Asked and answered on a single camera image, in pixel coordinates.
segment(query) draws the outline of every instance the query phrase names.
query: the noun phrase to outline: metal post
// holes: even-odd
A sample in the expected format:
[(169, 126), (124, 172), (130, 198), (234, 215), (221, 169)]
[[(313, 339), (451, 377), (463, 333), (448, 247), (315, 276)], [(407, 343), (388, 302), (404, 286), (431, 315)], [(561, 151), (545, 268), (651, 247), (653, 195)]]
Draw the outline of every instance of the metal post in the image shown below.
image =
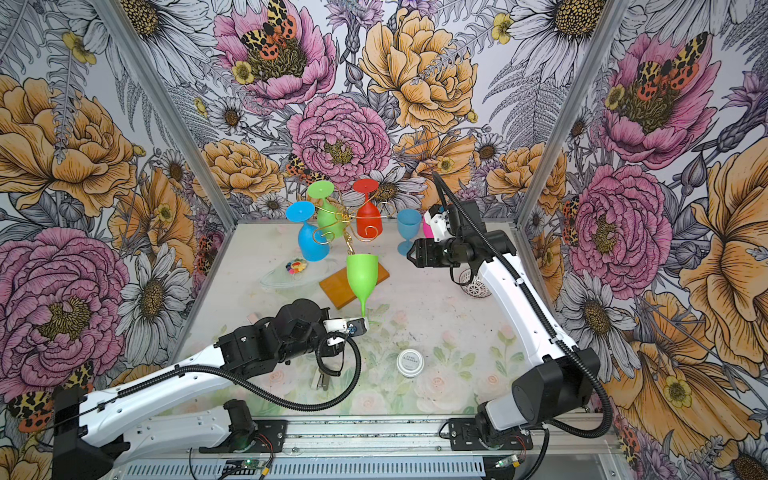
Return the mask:
[(210, 174), (202, 153), (197, 148), (192, 134), (184, 126), (173, 100), (165, 89), (163, 79), (154, 67), (147, 51), (141, 47), (141, 39), (125, 15), (119, 0), (100, 0), (92, 2), (99, 18), (106, 25), (109, 34), (117, 43), (120, 53), (134, 73), (134, 79), (144, 89), (157, 113), (163, 119), (166, 128), (173, 135), (181, 153), (187, 159), (200, 185), (208, 194), (208, 199), (221, 219), (226, 232), (235, 227), (235, 217), (227, 199)]
[(621, 20), (629, 8), (629, 3), (630, 0), (610, 0), (603, 8), (603, 15), (594, 30), (595, 35), (589, 44), (587, 55), (581, 63), (578, 73), (574, 76), (571, 88), (565, 97), (565, 103), (560, 109), (558, 119), (554, 123), (552, 133), (550, 133), (544, 152), (541, 154), (541, 162), (533, 174), (522, 207), (517, 212), (515, 223), (520, 230), (524, 228), (525, 222), (531, 216), (533, 208), (547, 183), (547, 177), (558, 161), (565, 136), (576, 120), (579, 105), (584, 100), (587, 89), (592, 85), (594, 73), (600, 67), (605, 55), (611, 50), (611, 42), (614, 40)]

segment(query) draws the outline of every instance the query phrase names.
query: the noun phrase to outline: floral table mat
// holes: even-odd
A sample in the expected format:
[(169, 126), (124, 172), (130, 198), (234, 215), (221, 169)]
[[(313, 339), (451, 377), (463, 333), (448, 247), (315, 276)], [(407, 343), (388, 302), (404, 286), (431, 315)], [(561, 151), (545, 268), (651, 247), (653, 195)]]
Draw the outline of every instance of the floral table mat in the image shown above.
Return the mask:
[[(488, 228), (507, 227), (505, 223), (490, 223)], [(296, 298), (331, 306), (333, 316), (359, 315), (357, 300), (336, 310), (318, 286), (286, 295), (260, 285), (260, 279), (273, 268), (284, 268), (288, 260), (300, 256), (298, 230), (295, 224), (239, 225), (180, 349), (183, 356), (247, 323), (250, 313), (259, 318), (273, 316)], [(355, 243), (357, 253), (378, 254), (390, 277), (369, 298), (366, 315), (370, 330), (356, 339), (363, 360), (358, 386), (347, 400), (320, 414), (473, 413), (479, 402), (508, 392), (511, 382), (525, 371), (521, 343), (493, 296), (470, 297), (451, 282), (448, 269), (416, 269), (397, 253), (401, 241), (396, 225), (386, 223), (378, 239)], [(344, 245), (333, 244), (329, 258), (336, 260), (338, 267), (329, 274), (344, 267), (345, 257)], [(424, 371), (413, 379), (402, 376), (396, 368), (396, 357), (406, 348), (417, 349), (426, 360)], [(338, 368), (339, 361), (337, 357), (326, 362)], [(346, 388), (353, 367), (348, 349), (343, 374), (331, 378), (327, 391), (315, 388), (317, 365), (312, 355), (294, 359), (290, 366), (279, 364), (271, 374), (252, 381), (294, 402), (319, 403)], [(200, 396), (170, 412), (205, 410), (228, 399), (245, 399), (253, 415), (292, 413), (235, 386)]]

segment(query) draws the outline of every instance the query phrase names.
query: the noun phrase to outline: white lid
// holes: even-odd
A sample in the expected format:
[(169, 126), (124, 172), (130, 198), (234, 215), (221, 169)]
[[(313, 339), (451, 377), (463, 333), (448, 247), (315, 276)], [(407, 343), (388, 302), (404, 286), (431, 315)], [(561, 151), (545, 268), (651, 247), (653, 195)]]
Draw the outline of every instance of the white lid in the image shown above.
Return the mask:
[(397, 370), (403, 376), (412, 378), (424, 369), (424, 356), (414, 349), (407, 349), (397, 356)]

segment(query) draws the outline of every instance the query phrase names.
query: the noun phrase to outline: table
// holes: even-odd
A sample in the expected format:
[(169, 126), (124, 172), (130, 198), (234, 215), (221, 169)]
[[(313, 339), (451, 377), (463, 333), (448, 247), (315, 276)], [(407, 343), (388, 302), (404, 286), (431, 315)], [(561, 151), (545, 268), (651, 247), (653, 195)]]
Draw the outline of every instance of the table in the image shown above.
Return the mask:
[[(487, 223), (487, 227), (508, 231), (506, 223)], [(330, 306), (333, 316), (360, 314), (357, 300), (337, 310), (318, 286), (285, 295), (260, 285), (260, 279), (273, 268), (283, 268), (286, 261), (300, 257), (299, 228), (294, 223), (242, 223), (237, 227), (177, 358), (248, 323), (249, 314), (274, 316), (296, 298)], [(525, 371), (521, 344), (493, 296), (470, 297), (451, 282), (448, 269), (416, 269), (397, 253), (401, 241), (396, 224), (385, 223), (383, 234), (373, 242), (354, 243), (356, 253), (378, 254), (390, 277), (368, 299), (370, 329), (356, 339), (362, 353), (358, 386), (347, 400), (316, 415), (474, 413), (478, 403), (509, 392), (512, 381)], [(334, 243), (329, 258), (339, 262), (336, 270), (343, 268), (346, 246)], [(463, 270), (457, 269), (456, 278)], [(426, 360), (424, 371), (413, 379), (396, 368), (396, 357), (406, 348), (417, 349)], [(352, 378), (350, 349), (347, 354), (341, 377), (331, 378), (327, 391), (316, 389), (317, 365), (312, 355), (294, 359), (289, 366), (279, 364), (271, 374), (251, 381), (294, 402), (325, 402), (339, 395)], [(338, 357), (327, 361), (330, 368), (338, 368), (332, 360), (338, 361)], [(196, 412), (229, 399), (246, 400), (254, 416), (301, 414), (235, 386), (202, 395), (166, 413)]]

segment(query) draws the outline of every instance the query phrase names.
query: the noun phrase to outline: tabletop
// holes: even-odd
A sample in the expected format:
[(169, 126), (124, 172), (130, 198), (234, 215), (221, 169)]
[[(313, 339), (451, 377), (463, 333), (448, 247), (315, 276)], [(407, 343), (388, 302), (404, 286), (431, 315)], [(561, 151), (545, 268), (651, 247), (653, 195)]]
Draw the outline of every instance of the tabletop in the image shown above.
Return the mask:
[[(290, 291), (268, 290), (260, 284), (272, 269), (285, 268), (286, 262), (301, 256), (296, 242), (300, 227), (293, 223), (237, 227), (178, 358), (248, 324), (251, 313), (259, 318), (274, 316), (297, 298), (330, 306), (332, 317), (359, 316), (357, 300), (337, 310), (315, 283)], [(506, 223), (487, 227), (508, 230)], [(494, 297), (477, 299), (464, 293), (450, 280), (448, 269), (416, 269), (397, 253), (401, 241), (396, 224), (385, 223), (384, 232), (373, 242), (354, 243), (356, 253), (379, 255), (389, 278), (368, 299), (369, 331), (356, 338), (362, 353), (357, 387), (344, 402), (315, 415), (474, 413), (479, 403), (509, 392), (512, 381), (525, 371), (522, 345)], [(329, 275), (346, 265), (345, 257), (346, 245), (335, 242), (328, 259), (337, 264)], [(424, 371), (415, 378), (406, 378), (396, 368), (396, 358), (404, 349), (416, 349), (425, 357)], [(331, 378), (327, 390), (316, 388), (314, 355), (294, 359), (289, 366), (279, 364), (251, 381), (294, 402), (325, 402), (338, 396), (353, 376), (353, 354), (349, 349), (346, 353), (342, 375)], [(339, 362), (339, 357), (326, 361), (329, 368), (338, 368)], [(205, 410), (229, 399), (246, 400), (252, 415), (301, 414), (236, 386), (199, 396), (168, 413)]]

